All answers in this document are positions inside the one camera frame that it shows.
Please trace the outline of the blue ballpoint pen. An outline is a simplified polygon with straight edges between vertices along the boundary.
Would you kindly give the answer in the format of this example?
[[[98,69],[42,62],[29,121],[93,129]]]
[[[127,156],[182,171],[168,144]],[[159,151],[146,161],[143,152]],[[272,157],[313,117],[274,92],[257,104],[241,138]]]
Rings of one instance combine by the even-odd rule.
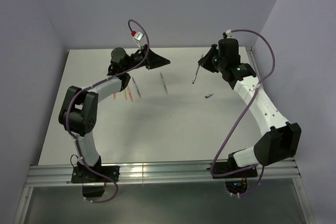
[[[199,69],[200,69],[200,65],[198,64],[198,65],[197,65],[197,68],[196,68],[196,71],[195,71],[194,78],[193,78],[193,80],[192,80],[192,84],[194,84],[194,83],[195,83],[195,81],[196,81],[196,78],[197,78],[197,75],[198,75]]]

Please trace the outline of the purple highlighter pen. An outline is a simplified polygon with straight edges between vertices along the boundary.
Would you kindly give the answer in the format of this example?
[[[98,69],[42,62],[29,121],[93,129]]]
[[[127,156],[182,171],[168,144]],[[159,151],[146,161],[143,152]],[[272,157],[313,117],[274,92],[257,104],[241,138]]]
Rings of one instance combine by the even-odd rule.
[[[134,77],[132,77],[132,82],[134,84],[135,90],[136,90],[139,98],[142,99],[142,95],[141,95],[140,89],[139,89],[139,87],[138,87],[138,85],[137,85],[136,80],[135,80]]]

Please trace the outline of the yellow highlighter pen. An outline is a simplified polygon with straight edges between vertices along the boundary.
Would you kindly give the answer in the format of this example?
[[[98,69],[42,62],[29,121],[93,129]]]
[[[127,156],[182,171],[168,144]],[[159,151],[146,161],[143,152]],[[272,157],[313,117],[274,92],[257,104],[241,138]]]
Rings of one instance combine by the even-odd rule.
[[[126,92],[125,90],[123,90],[123,96],[124,96],[125,100],[128,99],[128,97],[127,97],[127,92]]]

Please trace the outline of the pink highlighter pen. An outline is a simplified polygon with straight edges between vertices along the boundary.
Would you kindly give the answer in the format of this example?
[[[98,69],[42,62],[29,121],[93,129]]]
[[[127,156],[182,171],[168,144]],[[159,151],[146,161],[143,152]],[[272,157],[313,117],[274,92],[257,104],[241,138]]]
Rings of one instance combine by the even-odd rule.
[[[127,86],[127,93],[129,95],[129,98],[130,98],[131,102],[133,102],[133,96],[132,96],[131,89],[130,89],[129,86]]]

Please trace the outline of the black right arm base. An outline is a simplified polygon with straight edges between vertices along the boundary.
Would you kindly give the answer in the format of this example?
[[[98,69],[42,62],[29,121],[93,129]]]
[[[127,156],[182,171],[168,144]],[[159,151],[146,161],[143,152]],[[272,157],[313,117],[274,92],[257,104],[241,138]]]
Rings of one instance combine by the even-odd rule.
[[[216,162],[213,173],[215,175],[226,174],[223,177],[223,179],[228,179],[225,181],[226,189],[232,194],[242,194],[248,189],[248,179],[256,178],[258,173],[254,167],[240,171],[241,169],[244,168],[238,167],[235,161]]]

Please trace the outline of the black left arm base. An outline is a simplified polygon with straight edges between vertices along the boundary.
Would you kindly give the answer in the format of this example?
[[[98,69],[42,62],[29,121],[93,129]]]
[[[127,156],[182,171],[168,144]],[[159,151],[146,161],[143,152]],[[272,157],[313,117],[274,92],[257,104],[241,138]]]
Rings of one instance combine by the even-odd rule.
[[[117,182],[120,166],[101,166],[99,173]],[[91,173],[85,167],[83,169],[78,166],[73,168],[71,183],[82,184],[82,195],[86,199],[98,200],[106,192],[108,182],[106,178]]]

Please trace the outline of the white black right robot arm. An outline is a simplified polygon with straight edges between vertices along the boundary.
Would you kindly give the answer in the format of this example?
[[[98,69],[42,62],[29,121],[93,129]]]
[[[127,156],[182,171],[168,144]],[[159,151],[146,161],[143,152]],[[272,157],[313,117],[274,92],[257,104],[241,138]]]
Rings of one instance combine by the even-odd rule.
[[[250,148],[237,151],[227,164],[228,173],[240,176],[252,165],[268,166],[294,157],[301,137],[298,123],[290,123],[272,103],[261,87],[257,74],[248,63],[242,63],[235,38],[223,38],[213,44],[199,60],[199,65],[222,78],[245,102],[259,126],[261,139]]]

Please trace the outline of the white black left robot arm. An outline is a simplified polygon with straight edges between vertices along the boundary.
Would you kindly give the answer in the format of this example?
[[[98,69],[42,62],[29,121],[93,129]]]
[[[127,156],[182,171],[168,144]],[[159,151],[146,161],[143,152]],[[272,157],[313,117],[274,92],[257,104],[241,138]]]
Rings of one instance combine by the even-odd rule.
[[[147,45],[130,55],[118,47],[111,52],[107,78],[87,88],[68,88],[58,121],[74,138],[78,163],[85,167],[83,175],[89,181],[96,182],[102,176],[101,157],[92,133],[97,122],[98,104],[128,87],[131,80],[128,71],[141,67],[152,70],[170,63],[170,60],[154,53]]]

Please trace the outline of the aluminium front rail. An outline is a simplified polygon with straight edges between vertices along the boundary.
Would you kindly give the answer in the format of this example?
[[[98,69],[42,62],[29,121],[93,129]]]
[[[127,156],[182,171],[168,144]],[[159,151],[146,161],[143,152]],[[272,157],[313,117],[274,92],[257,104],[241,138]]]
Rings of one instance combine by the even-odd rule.
[[[207,168],[210,161],[122,163],[117,184],[163,184],[212,182]],[[25,187],[74,186],[71,182],[71,165],[32,166],[26,177]],[[263,179],[300,178],[293,158],[267,166]]]

